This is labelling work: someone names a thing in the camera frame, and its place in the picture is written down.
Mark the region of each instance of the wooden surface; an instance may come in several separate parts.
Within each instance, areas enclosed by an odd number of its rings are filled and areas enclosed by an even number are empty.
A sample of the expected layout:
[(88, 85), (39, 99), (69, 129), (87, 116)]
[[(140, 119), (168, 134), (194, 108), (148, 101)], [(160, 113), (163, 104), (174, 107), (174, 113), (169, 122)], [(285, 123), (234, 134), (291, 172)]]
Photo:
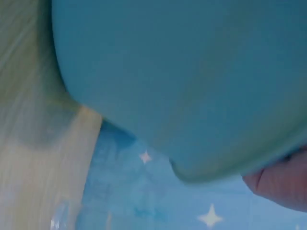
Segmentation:
[(49, 229), (80, 201), (101, 116), (65, 92), (48, 0), (0, 0), (0, 229)]

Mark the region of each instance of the skin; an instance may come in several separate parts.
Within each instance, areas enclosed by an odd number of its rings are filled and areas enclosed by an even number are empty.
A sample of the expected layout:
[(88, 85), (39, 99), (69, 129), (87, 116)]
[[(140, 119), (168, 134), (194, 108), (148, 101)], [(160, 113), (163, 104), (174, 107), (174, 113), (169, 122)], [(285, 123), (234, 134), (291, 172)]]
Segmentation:
[(307, 148), (273, 166), (243, 176), (243, 181), (258, 196), (307, 212)]

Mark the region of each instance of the light blue fabric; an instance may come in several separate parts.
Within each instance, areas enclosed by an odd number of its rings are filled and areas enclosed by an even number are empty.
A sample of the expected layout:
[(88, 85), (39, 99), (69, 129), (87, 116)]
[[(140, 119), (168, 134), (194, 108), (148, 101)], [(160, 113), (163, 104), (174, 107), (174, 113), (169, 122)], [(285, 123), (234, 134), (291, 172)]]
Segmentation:
[[(148, 152), (145, 164), (140, 155)], [(307, 214), (254, 196), (240, 177), (185, 185), (168, 160), (109, 123), (96, 144), (77, 230), (305, 230)], [(213, 205), (223, 218), (198, 220)]]

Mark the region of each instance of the white star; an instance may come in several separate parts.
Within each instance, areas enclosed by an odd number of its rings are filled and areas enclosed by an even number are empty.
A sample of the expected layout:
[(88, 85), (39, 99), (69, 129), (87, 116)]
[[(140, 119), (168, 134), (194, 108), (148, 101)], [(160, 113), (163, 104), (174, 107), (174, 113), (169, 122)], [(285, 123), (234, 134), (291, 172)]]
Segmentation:
[(142, 159), (144, 164), (146, 164), (147, 162), (152, 160), (152, 158), (148, 155), (147, 151), (145, 151), (145, 153), (141, 154), (140, 158)]
[(197, 219), (206, 223), (209, 228), (212, 228), (216, 223), (223, 220), (222, 217), (216, 215), (213, 204), (211, 204), (208, 214), (199, 216)]

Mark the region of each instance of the teal plastic object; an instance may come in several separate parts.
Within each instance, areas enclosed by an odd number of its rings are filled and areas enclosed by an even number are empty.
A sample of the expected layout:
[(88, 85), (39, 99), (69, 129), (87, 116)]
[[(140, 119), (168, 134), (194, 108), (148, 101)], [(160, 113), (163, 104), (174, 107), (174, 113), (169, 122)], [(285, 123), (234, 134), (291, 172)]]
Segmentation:
[(307, 2), (53, 0), (70, 94), (166, 154), (187, 182), (307, 139)]

